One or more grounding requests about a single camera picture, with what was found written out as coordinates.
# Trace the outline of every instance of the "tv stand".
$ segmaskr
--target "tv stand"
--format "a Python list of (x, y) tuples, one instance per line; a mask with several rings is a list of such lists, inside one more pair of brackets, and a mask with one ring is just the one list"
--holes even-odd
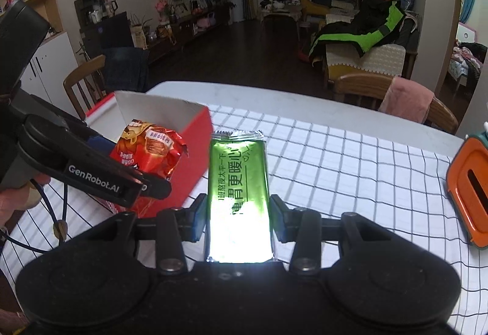
[[(204, 31), (198, 32), (196, 35), (193, 35), (193, 24), (195, 24), (198, 19), (206, 17), (212, 12), (215, 13), (216, 24)], [(190, 14), (178, 19), (176, 23), (171, 24), (171, 29), (173, 30), (173, 34), (176, 39), (176, 44), (173, 45), (168, 38), (165, 38), (158, 39), (156, 42), (147, 45), (147, 49), (150, 51), (148, 60), (149, 65), (155, 63), (168, 53), (183, 50), (187, 43), (192, 42), (216, 27), (228, 24), (229, 20), (230, 13), (228, 5), (215, 5), (211, 8), (204, 9), (200, 14)]]

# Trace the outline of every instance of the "green stripe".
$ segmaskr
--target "green stripe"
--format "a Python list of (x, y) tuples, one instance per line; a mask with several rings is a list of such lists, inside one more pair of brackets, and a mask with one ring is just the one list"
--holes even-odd
[[(386, 19), (385, 27), (388, 28), (390, 33), (395, 29), (398, 23), (403, 18), (403, 13), (395, 6), (397, 1), (391, 3), (389, 9), (389, 15)], [(310, 49), (309, 56), (312, 55), (317, 43), (319, 41), (337, 41), (337, 42), (356, 42), (359, 44), (363, 52), (371, 50), (371, 48), (384, 38), (383, 34), (376, 30), (374, 32), (369, 32), (364, 35), (353, 35), (353, 34), (322, 34), (315, 39), (312, 48)]]

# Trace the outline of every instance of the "black and green jacket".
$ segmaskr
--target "black and green jacket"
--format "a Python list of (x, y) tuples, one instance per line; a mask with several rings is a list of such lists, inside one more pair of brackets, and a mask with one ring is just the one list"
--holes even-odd
[(351, 43), (362, 57), (373, 46), (394, 42), (404, 17), (399, 1), (363, 0), (351, 23), (339, 21), (319, 31), (309, 56), (323, 55), (327, 43)]

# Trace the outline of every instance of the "checkered tablecloth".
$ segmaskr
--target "checkered tablecloth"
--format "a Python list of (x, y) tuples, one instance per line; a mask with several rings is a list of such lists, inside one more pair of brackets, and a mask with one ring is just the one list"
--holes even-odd
[[(445, 176), (451, 158), (350, 131), (263, 113), (209, 106), (215, 130), (261, 130), (267, 137), (269, 189), (290, 207), (309, 207), (323, 217), (354, 211), (452, 264), (462, 281), (461, 297), (449, 323), (463, 334), (488, 330), (488, 251), (469, 246), (447, 197)], [(62, 211), (63, 184), (45, 188), (55, 213)], [(207, 174), (185, 205), (206, 193)], [(111, 213), (86, 194), (69, 188), (69, 236), (108, 218)], [(12, 233), (41, 249), (57, 245), (44, 203), (29, 210)], [(191, 267), (203, 258), (200, 242), (184, 243)], [(287, 263), (293, 243), (275, 239), (276, 258)], [(0, 268), (11, 285), (37, 254), (7, 243)], [(154, 267), (154, 242), (141, 245), (138, 258)], [(337, 243), (323, 244), (322, 266), (339, 258)]]

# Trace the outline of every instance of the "wooden chair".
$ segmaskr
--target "wooden chair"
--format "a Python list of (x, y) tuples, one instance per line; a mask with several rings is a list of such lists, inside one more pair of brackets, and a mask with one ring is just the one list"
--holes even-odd
[[(376, 111), (392, 80), (392, 76), (374, 73), (341, 76), (334, 84), (334, 100), (344, 102), (345, 94), (353, 94), (358, 96), (356, 104), (361, 106), (363, 97), (370, 97), (373, 100), (369, 107)], [(454, 114), (436, 97), (430, 104), (427, 121), (450, 134), (454, 134), (458, 128)]]
[(96, 104), (99, 102), (103, 97), (106, 96), (105, 91), (103, 90), (103, 76), (100, 72), (105, 66), (105, 56), (100, 55), (87, 61), (84, 64), (81, 64), (78, 68), (76, 68), (73, 72), (71, 72), (63, 82), (64, 89), (75, 107), (77, 114), (79, 115), (81, 120), (86, 118), (85, 111), (81, 107), (73, 87), (76, 85), (80, 91), (81, 97), (85, 102), (85, 105), (88, 109), (91, 109), (92, 104), (86, 97), (84, 89), (81, 87), (80, 82), (83, 80), (86, 84), (86, 89), (90, 94), (93, 103)]

